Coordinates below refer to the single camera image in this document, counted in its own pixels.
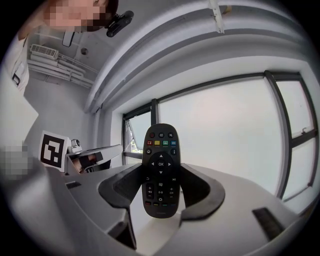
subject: person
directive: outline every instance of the person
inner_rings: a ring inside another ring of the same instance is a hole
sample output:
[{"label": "person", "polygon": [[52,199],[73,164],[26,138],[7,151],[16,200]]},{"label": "person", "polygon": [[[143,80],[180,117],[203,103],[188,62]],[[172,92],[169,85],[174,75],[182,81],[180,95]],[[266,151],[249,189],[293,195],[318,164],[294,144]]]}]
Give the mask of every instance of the person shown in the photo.
[{"label": "person", "polygon": [[28,35],[47,25],[63,31],[93,32],[107,26],[118,9],[118,0],[47,0],[24,23],[14,37],[2,63],[2,68],[24,94],[29,81],[27,64]]}]

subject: white shirt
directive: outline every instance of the white shirt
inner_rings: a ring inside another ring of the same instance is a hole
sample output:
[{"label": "white shirt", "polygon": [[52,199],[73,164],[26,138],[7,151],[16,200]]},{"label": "white shirt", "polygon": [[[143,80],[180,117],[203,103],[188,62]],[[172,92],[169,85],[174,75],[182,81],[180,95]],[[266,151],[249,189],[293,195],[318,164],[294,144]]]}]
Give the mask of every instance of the white shirt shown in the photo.
[{"label": "white shirt", "polygon": [[13,80],[13,83],[17,86],[22,95],[24,94],[29,81],[27,41],[27,38],[18,40],[18,35],[16,35],[11,42],[3,61],[3,67],[7,69],[7,72]]}]

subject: hair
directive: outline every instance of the hair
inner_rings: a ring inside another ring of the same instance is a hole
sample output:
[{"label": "hair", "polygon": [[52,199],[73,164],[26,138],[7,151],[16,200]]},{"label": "hair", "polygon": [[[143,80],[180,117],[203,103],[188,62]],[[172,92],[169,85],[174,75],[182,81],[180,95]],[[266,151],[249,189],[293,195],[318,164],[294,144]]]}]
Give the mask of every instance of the hair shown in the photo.
[{"label": "hair", "polygon": [[109,0],[105,1],[108,2],[108,5],[105,9],[105,12],[99,14],[99,19],[91,20],[92,25],[86,27],[86,31],[94,32],[108,26],[116,15],[119,5],[119,0]]}]

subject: directional pad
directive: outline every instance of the directional pad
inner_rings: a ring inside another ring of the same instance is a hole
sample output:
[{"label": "directional pad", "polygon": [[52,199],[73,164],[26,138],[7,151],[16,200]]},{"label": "directional pad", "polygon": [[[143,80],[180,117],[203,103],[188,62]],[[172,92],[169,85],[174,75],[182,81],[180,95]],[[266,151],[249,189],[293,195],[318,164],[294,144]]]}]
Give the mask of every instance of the directional pad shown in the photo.
[{"label": "directional pad", "polygon": [[173,160],[167,153],[158,152],[150,158],[149,167],[155,174],[163,176],[171,171]]}]

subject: black window frame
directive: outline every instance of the black window frame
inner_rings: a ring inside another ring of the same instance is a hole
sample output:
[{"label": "black window frame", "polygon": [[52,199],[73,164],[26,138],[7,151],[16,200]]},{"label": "black window frame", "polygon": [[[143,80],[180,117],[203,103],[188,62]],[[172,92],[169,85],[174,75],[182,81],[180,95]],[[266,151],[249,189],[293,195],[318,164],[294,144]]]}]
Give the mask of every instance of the black window frame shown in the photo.
[{"label": "black window frame", "polygon": [[[318,167],[318,162],[319,162],[319,130],[318,130],[318,121],[317,121],[317,115],[316,115],[316,110],[310,95],[310,92],[308,90],[307,85],[305,84],[301,74],[299,72],[277,72],[277,71],[269,71],[266,70],[264,72],[259,72],[259,73],[249,73],[249,74],[241,74],[241,75],[234,75],[234,76],[229,76],[229,77],[224,77],[224,78],[219,78],[216,80],[200,83],[194,86],[190,86],[188,88],[184,88],[182,90],[170,93],[166,96],[163,96],[161,98],[154,98],[151,100],[151,102],[138,107],[132,111],[130,111],[127,114],[123,115],[123,124],[122,124],[122,137],[124,142],[125,138],[125,122],[126,120],[129,120],[133,117],[145,114],[147,112],[151,112],[151,125],[155,125],[159,123],[159,104],[173,100],[175,98],[192,94],[198,91],[202,91],[208,88],[213,88],[217,86],[223,86],[223,85],[228,85],[231,83],[237,83],[237,82],[243,82],[243,81],[250,81],[250,80],[256,80],[256,79],[264,79],[266,78],[270,88],[272,89],[275,101],[277,103],[277,108],[278,108],[278,113],[279,116],[281,117],[281,129],[282,129],[282,138],[284,139],[283,143],[283,152],[284,152],[284,157],[282,158],[282,168],[281,168],[281,173],[280,173],[280,178],[277,184],[277,191],[275,195],[283,199],[288,180],[289,180],[289,175],[290,175],[290,169],[291,169],[291,161],[292,161],[292,150],[293,148],[315,138],[315,156],[313,158],[313,167],[311,171],[311,177],[309,183],[295,193],[294,195],[285,198],[283,201],[287,202],[291,200],[292,198],[298,196],[301,194],[303,191],[305,191],[307,188],[312,187],[314,184],[316,172],[317,172],[317,167]],[[281,81],[298,81],[301,84],[301,87],[303,89],[304,95],[306,97],[310,112],[311,112],[311,119],[313,123],[313,129],[308,132],[302,132],[300,136],[292,138],[292,133],[291,133],[291,125],[290,125],[290,120],[289,120],[289,115],[288,111],[286,108],[285,101],[282,97],[281,91],[277,85],[277,82]],[[136,158],[136,159],[142,159],[142,154],[141,153],[130,153],[130,152],[125,152],[125,144],[122,143],[123,145],[123,164],[126,163],[126,157],[131,157],[131,158]]]}]

